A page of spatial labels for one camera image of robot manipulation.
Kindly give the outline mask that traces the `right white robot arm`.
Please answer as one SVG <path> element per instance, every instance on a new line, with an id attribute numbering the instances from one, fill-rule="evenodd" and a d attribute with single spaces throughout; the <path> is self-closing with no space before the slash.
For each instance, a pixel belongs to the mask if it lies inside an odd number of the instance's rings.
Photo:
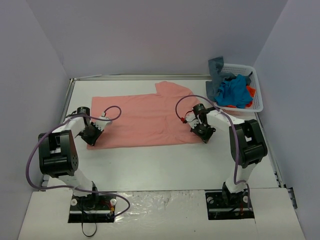
<path id="1" fill-rule="evenodd" d="M 247 182 L 255 168 L 268 154 L 267 145 L 257 120 L 244 120 L 200 103 L 185 115 L 184 123 L 205 144 L 217 129 L 229 134 L 234 170 L 222 185 L 222 202 L 229 207 L 239 202 L 248 190 Z"/>

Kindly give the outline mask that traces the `pink t shirt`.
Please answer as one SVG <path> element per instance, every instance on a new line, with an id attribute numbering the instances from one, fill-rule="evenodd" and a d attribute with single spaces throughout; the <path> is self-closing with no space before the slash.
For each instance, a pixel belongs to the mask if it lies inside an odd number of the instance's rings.
<path id="1" fill-rule="evenodd" d="M 197 144 L 201 139 L 190 131 L 190 126 L 179 119 L 199 100 L 182 85 L 162 81 L 155 84 L 156 93 L 127 96 L 95 96 L 91 115 L 99 117 L 110 106 L 108 118 L 118 117 L 108 125 L 94 146 L 88 150 Z"/>

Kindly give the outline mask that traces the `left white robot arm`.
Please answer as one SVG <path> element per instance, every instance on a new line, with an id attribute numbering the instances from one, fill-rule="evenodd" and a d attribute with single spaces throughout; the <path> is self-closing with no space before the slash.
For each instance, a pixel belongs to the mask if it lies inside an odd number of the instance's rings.
<path id="1" fill-rule="evenodd" d="M 105 113 L 95 122 L 89 118 L 90 108 L 78 107 L 65 117 L 63 126 L 45 137 L 38 147 L 41 173 L 59 179 L 71 186 L 73 198 L 89 209 L 97 208 L 101 197 L 95 193 L 97 187 L 79 168 L 79 158 L 74 139 L 80 136 L 88 145 L 94 146 L 109 124 Z"/>

